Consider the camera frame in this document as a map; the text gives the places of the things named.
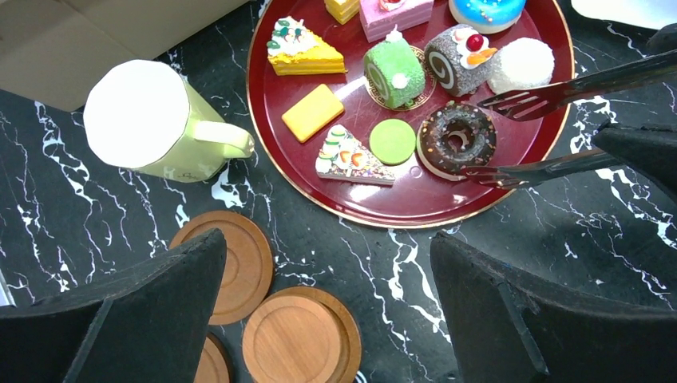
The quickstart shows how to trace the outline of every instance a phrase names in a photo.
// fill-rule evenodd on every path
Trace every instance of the blue frosted donut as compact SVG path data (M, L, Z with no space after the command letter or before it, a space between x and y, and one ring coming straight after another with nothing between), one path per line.
M480 34L497 34L520 19L526 0L449 0L449 10L459 24Z

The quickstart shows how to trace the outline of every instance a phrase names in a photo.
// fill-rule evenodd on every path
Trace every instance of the light green mug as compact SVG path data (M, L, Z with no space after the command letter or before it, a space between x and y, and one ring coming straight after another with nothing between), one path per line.
M93 88L83 115L87 141L103 162L179 182L212 178L254 138L223 117L169 65L132 60Z

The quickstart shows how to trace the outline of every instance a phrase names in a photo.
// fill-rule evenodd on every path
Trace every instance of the blue icing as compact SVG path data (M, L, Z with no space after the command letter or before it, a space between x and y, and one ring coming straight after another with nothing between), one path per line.
M471 22L484 25L500 25L511 22L525 8L527 0L450 0L458 12Z

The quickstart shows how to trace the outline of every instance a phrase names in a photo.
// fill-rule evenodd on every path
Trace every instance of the gray cake roll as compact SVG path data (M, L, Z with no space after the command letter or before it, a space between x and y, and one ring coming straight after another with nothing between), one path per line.
M472 26L452 26L426 45L426 66L440 86L455 97L474 92L487 81L496 49Z

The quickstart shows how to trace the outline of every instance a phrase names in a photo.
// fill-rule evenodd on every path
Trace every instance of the triangular cake slice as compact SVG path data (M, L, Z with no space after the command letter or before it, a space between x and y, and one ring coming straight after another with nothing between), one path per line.
M267 43L268 61L275 74L345 73L343 55L303 25L303 20L280 18Z
M315 160L315 171L320 178L357 184L391 186L395 182L392 169L379 161L343 125L329 129Z

